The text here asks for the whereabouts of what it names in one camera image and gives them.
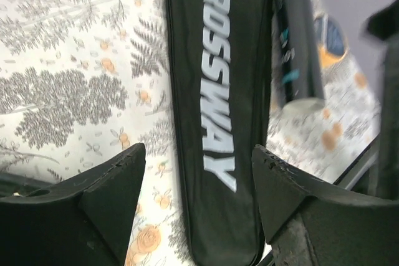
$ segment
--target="fern print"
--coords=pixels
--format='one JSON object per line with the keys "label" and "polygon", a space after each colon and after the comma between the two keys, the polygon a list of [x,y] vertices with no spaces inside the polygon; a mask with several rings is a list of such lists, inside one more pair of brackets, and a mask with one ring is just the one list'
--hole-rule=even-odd
{"label": "fern print", "polygon": [[166,29],[159,22],[151,22],[139,18],[140,27],[134,28],[136,35],[142,40],[131,40],[138,54],[132,53],[132,78],[143,74],[161,75],[161,70],[169,73]]}
{"label": "fern print", "polygon": [[183,216],[170,222],[171,234],[168,236],[169,246],[173,248],[176,258],[181,262],[190,261]]}
{"label": "fern print", "polygon": [[138,142],[144,143],[149,156],[163,156],[166,151],[175,148],[175,131],[169,118],[161,118],[156,121],[153,128],[138,138]]}
{"label": "fern print", "polygon": [[111,7],[111,11],[109,14],[105,14],[101,19],[101,24],[105,26],[109,26],[113,30],[120,31],[123,26],[123,22],[127,18],[127,8],[123,5],[121,0],[118,0],[118,3]]}
{"label": "fern print", "polygon": [[57,183],[60,183],[64,180],[64,178],[62,176],[60,176],[58,173],[56,173],[54,170],[52,170],[50,168],[47,168],[46,170],[54,178],[54,180]]}

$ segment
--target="black plastic part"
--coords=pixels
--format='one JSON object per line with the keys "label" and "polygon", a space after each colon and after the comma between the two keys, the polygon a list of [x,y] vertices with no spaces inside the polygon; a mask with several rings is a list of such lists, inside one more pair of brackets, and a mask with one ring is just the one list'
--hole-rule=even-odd
{"label": "black plastic part", "polygon": [[371,169],[368,195],[399,199],[399,34],[389,41],[384,60],[378,164]]}
{"label": "black plastic part", "polygon": [[0,173],[0,197],[12,196],[14,193],[26,196],[35,190],[46,188],[50,185],[47,182],[15,174]]}
{"label": "black plastic part", "polygon": [[145,147],[136,144],[59,184],[0,198],[2,262],[124,265],[144,170]]}
{"label": "black plastic part", "polygon": [[399,0],[373,14],[367,21],[366,31],[380,40],[399,33]]}
{"label": "black plastic part", "polygon": [[[377,160],[378,149],[378,138],[375,138],[341,176],[335,180],[334,185],[366,194],[370,167]],[[269,252],[258,266],[275,266],[272,252]]]}
{"label": "black plastic part", "polygon": [[262,146],[252,168],[276,266],[399,265],[399,201],[329,184]]}

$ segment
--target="white fabric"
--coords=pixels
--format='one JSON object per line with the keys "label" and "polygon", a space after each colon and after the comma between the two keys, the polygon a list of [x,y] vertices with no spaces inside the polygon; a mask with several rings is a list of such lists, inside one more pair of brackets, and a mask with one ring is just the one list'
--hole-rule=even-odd
{"label": "white fabric", "polygon": [[[313,1],[315,14],[323,14],[320,0]],[[147,168],[127,266],[192,264],[181,221],[163,3],[0,0],[0,169],[56,183],[144,142]],[[282,116],[273,93],[267,143],[330,182],[375,137],[379,114],[350,52],[339,60],[323,69],[323,111]]]}

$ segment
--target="black tube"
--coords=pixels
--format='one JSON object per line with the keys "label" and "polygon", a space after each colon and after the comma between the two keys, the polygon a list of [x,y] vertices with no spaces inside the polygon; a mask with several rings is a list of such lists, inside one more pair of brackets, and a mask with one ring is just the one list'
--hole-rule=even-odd
{"label": "black tube", "polygon": [[276,0],[282,52],[283,110],[314,112],[324,107],[311,0]]}

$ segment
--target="gray leaf pattern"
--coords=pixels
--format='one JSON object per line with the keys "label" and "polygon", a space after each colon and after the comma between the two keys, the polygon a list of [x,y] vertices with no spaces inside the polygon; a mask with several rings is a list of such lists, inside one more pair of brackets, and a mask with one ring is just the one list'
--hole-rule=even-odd
{"label": "gray leaf pattern", "polygon": [[169,246],[174,249],[177,259],[184,263],[191,260],[191,255],[187,246],[183,216],[170,223],[171,234],[168,236]]}
{"label": "gray leaf pattern", "polygon": [[346,138],[352,140],[356,136],[364,134],[364,132],[370,127],[370,122],[368,120],[362,120],[356,118],[346,129],[344,135]]}
{"label": "gray leaf pattern", "polygon": [[74,132],[74,122],[106,123],[111,108],[124,110],[128,97],[120,80],[106,75],[87,81],[82,72],[68,70],[55,75],[28,68],[24,74],[0,78],[0,113],[23,113],[16,128],[32,148],[50,143],[64,146]]}
{"label": "gray leaf pattern", "polygon": [[132,39],[138,54],[132,53],[132,78],[143,74],[161,75],[161,69],[169,72],[166,46],[166,28],[155,21],[139,18],[140,27],[134,29],[142,42]]}
{"label": "gray leaf pattern", "polygon": [[98,6],[113,0],[8,0],[16,4],[16,12],[26,22],[9,16],[0,17],[0,41],[12,54],[42,47],[56,49],[66,42],[72,29],[88,32],[94,24],[101,24],[120,31],[128,13],[122,0],[110,8],[110,12],[99,13]]}
{"label": "gray leaf pattern", "polygon": [[160,118],[153,125],[153,129],[140,135],[138,141],[146,145],[150,156],[163,156],[170,148],[175,147],[175,131],[169,118]]}

